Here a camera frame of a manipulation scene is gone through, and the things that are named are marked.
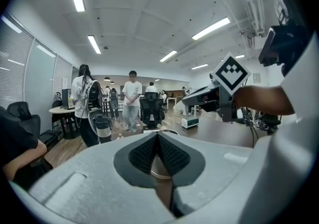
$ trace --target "ceiling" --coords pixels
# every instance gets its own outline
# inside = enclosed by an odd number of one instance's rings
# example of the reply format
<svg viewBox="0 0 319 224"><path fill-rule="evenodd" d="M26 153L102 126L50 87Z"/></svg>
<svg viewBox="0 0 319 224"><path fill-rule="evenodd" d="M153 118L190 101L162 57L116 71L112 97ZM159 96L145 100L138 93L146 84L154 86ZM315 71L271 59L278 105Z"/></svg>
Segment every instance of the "ceiling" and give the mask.
<svg viewBox="0 0 319 224"><path fill-rule="evenodd" d="M151 66L163 72L189 73L197 65L217 65L229 51L245 54L244 59L258 54L247 46L247 35L257 34L247 0L84 0L84 12L76 11L73 0L29 1L43 21L90 67L125 65L137 70ZM261 33L265 35L268 14L263 7ZM230 24L197 41L192 39L224 17ZM94 52L87 38L91 34L102 55ZM172 50L177 54L160 63Z"/></svg>

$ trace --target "white t-shirt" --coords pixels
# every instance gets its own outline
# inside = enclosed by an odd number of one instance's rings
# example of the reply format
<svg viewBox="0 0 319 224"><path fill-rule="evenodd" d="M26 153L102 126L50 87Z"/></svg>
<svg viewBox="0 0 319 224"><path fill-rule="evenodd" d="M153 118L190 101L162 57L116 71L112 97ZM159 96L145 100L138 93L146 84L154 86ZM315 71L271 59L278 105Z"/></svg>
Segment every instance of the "white t-shirt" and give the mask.
<svg viewBox="0 0 319 224"><path fill-rule="evenodd" d="M72 82L71 87L71 99L75 102L74 108L75 108L75 116L78 118L88 118L87 114L87 96L85 94L86 90L90 86L90 83L92 82L90 77L86 77L86 81L88 83L85 84L85 87L82 90L82 84L83 84L83 75L74 78Z"/></svg>
<svg viewBox="0 0 319 224"><path fill-rule="evenodd" d="M111 96L111 89L110 88L105 88L105 94L108 95L108 98L106 99L107 102L110 101L110 96Z"/></svg>
<svg viewBox="0 0 319 224"><path fill-rule="evenodd" d="M145 92L157 92L156 87L154 85L148 86L145 90Z"/></svg>
<svg viewBox="0 0 319 224"><path fill-rule="evenodd" d="M166 94L163 94L163 95L161 95L161 98L162 98L163 101L165 102L165 101L166 101L166 98L167 98L167 95L166 95Z"/></svg>
<svg viewBox="0 0 319 224"><path fill-rule="evenodd" d="M142 85L139 82L125 82L122 92L126 92L130 98L133 98L136 94L142 94ZM128 101L127 97L125 97L123 105L126 105ZM131 106L139 105L139 98L135 99L135 101L131 104Z"/></svg>
<svg viewBox="0 0 319 224"><path fill-rule="evenodd" d="M307 48L281 83L297 118L319 115L319 39L314 33Z"/></svg>

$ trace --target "black sleeve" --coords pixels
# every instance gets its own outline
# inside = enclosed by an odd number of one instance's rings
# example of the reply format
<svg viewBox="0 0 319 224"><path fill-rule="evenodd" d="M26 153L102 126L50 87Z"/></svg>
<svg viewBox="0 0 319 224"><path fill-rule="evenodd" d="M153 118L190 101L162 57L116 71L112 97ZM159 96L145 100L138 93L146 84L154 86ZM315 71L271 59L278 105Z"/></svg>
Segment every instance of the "black sleeve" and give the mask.
<svg viewBox="0 0 319 224"><path fill-rule="evenodd" d="M0 123L6 134L17 144L29 149L37 147L38 140L30 132L30 129L23 125L19 118L8 113L3 107L0 107Z"/></svg>

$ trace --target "light blue jeans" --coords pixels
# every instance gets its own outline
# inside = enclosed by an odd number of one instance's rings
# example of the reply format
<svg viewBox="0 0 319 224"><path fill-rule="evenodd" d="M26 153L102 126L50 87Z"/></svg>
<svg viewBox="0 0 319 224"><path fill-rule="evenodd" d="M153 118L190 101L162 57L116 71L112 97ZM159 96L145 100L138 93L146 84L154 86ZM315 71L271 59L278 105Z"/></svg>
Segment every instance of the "light blue jeans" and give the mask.
<svg viewBox="0 0 319 224"><path fill-rule="evenodd" d="M139 106L123 105L123 118L131 129L137 129L136 122L139 114Z"/></svg>

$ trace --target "long black hair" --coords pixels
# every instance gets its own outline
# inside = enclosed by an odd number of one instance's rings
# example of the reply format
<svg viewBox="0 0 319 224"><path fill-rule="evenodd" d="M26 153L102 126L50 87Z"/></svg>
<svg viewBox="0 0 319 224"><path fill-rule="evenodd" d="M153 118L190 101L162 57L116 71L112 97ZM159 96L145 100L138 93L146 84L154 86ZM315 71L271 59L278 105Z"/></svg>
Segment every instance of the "long black hair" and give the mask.
<svg viewBox="0 0 319 224"><path fill-rule="evenodd" d="M87 82L87 76L88 76L92 81L94 81L94 79L93 79L92 76L91 76L91 72L90 72L90 69L89 69L89 66L88 66L88 65L82 64L82 65L80 66L79 76L82 76L82 75L83 75L83 81L82 81L82 89L81 89L81 92L84 90L85 85L86 85L86 84L89 84L89 83Z"/></svg>

